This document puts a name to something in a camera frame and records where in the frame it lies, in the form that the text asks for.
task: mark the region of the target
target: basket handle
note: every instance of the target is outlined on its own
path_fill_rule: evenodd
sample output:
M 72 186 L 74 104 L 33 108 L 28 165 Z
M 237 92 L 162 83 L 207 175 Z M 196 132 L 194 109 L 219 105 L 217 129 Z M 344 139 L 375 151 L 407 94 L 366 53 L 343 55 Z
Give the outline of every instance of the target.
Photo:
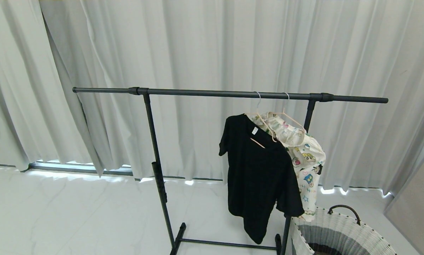
M 348 208 L 349 210 L 351 210 L 354 214 L 355 214 L 355 218 L 357 218 L 357 224 L 360 225 L 360 217 L 358 216 L 357 212 L 350 206 L 348 205 L 334 205 L 332 207 L 330 207 L 328 214 L 332 214 L 333 213 L 333 209 L 337 208 L 337 207 L 345 207 Z

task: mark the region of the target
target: t-shirt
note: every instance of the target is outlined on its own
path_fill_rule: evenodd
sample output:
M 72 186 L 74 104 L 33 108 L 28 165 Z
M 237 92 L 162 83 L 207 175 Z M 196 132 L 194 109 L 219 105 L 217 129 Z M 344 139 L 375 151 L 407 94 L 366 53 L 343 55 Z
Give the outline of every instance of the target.
M 219 155 L 226 152 L 228 209 L 243 217 L 244 229 L 255 243 L 266 235 L 275 202 L 285 216 L 304 213 L 289 154 L 245 114 L 226 119 Z

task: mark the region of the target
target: white and gray basket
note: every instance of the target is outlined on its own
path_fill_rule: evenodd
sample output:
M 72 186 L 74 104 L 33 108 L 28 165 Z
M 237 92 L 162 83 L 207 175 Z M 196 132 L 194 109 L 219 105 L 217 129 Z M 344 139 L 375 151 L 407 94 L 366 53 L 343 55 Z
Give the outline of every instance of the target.
M 357 219 L 333 213 L 336 207 L 352 210 Z M 295 255 L 396 255 L 388 242 L 347 205 L 335 205 L 328 211 L 316 208 L 313 221 L 293 218 L 292 223 Z

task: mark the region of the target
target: marble floor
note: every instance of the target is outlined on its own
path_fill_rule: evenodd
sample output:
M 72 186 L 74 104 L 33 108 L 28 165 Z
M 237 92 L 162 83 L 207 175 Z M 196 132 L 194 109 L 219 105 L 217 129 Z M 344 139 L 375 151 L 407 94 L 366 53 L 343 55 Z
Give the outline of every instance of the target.
M 227 208 L 227 187 L 216 181 L 166 180 L 174 235 L 251 244 L 241 218 Z M 391 201 L 376 189 L 321 190 L 318 206 L 350 205 L 398 255 L 418 252 L 382 212 Z M 284 218 L 274 210 L 263 245 L 273 246 Z M 0 255 L 167 255 L 168 234 L 152 178 L 0 167 Z M 179 255 L 273 255 L 274 251 L 184 243 Z

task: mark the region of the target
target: clothes rack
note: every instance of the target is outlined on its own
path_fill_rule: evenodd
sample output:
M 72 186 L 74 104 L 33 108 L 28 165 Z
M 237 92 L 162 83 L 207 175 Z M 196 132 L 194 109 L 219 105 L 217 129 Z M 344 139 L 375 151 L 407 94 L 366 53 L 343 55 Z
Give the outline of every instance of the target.
M 308 107 L 305 117 L 304 128 L 308 131 L 311 117 L 313 114 L 316 102 L 331 102 L 331 101 L 345 101 L 345 102 L 365 102 L 365 103 L 387 103 L 388 98 L 385 97 L 354 97 L 354 96 L 337 96 L 329 93 L 289 93 L 284 92 L 243 92 L 243 91 L 218 91 L 218 90 L 189 90 L 189 89 L 149 89 L 147 87 L 130 87 L 127 89 L 109 89 L 109 88 L 88 88 L 88 87 L 73 87 L 73 92 L 92 92 L 92 93 L 119 93 L 119 94 L 132 94 L 142 95 L 146 105 L 147 119 L 149 122 L 149 129 L 152 139 L 152 147 L 154 149 L 155 161 L 152 162 L 152 169 L 154 171 L 155 183 L 157 184 L 158 195 L 162 203 L 163 215 L 165 216 L 165 223 L 168 229 L 169 240 L 171 242 L 170 255 L 176 255 L 181 242 L 191 242 L 209 245 L 224 245 L 229 247 L 246 247 L 253 249 L 275 250 L 277 255 L 285 255 L 287 239 L 290 227 L 291 217 L 287 216 L 285 220 L 285 228 L 283 231 L 283 239 L 279 234 L 275 236 L 275 247 L 263 245 L 247 245 L 235 244 L 226 242 L 213 242 L 207 240 L 187 239 L 183 237 L 186 229 L 186 224 L 183 222 L 180 226 L 176 238 L 173 236 L 173 229 L 169 220 L 168 208 L 166 203 L 168 197 L 165 191 L 165 184 L 163 182 L 163 172 L 160 163 L 160 154 L 158 152 L 157 137 L 155 134 L 154 118 L 152 115 L 150 94 L 153 95 L 178 95 L 178 96 L 205 96 L 205 97 L 245 97 L 245 98 L 272 98 L 284 100 L 308 100 Z

